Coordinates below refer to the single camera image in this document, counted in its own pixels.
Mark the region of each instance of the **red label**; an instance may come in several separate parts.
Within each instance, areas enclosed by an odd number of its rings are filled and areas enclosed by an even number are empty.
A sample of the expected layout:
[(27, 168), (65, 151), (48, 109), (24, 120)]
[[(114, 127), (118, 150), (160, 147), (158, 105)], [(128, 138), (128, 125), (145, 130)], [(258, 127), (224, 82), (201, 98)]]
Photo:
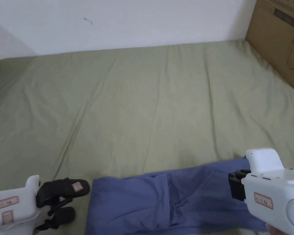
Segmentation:
[(255, 196), (256, 203), (263, 205), (265, 207), (268, 207), (270, 209), (273, 209), (273, 203), (271, 198), (261, 195), (259, 193), (254, 193), (254, 196)]
[(12, 224), (13, 222), (13, 211), (5, 211), (2, 213), (2, 225)]
[(3, 200), (0, 200), (0, 209), (8, 206), (18, 204), (18, 197), (10, 197)]

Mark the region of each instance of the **cardboard box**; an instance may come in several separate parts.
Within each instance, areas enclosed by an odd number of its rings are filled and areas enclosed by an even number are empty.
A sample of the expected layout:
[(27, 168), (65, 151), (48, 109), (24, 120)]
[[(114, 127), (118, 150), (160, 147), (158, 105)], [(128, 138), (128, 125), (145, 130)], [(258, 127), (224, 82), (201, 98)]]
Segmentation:
[(246, 39), (294, 87), (294, 0), (257, 0)]

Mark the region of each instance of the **white plastic housing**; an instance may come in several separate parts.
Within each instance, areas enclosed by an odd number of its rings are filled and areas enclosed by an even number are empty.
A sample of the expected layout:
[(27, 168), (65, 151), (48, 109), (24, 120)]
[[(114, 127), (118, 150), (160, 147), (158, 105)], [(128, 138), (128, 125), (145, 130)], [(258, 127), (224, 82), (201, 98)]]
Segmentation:
[(250, 149), (251, 173), (242, 179), (249, 212), (294, 235), (294, 170), (284, 169), (274, 149)]

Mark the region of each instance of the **sticker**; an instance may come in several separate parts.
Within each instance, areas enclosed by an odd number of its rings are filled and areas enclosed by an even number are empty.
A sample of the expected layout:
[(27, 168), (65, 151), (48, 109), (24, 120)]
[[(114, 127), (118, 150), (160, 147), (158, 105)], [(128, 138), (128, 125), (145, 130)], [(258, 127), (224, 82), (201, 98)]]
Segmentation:
[(259, 203), (265, 207), (268, 207), (270, 209), (273, 209), (273, 203), (272, 203), (272, 199), (269, 197), (266, 197), (264, 195), (261, 195), (259, 193), (254, 193), (255, 196), (255, 202)]
[(18, 204), (18, 197), (10, 197), (3, 200), (0, 200), (0, 209), (8, 206)]
[(6, 211), (2, 213), (2, 225), (13, 223), (13, 211)]
[(83, 189), (83, 186), (80, 182), (73, 183), (72, 186), (75, 192), (81, 191)]

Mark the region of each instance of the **white wall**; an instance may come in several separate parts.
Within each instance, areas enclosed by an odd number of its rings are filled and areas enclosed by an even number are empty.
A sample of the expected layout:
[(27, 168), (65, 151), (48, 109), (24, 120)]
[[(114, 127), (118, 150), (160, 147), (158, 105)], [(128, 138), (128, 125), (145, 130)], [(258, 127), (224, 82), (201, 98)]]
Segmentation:
[(0, 59), (243, 39), (255, 2), (0, 0)]

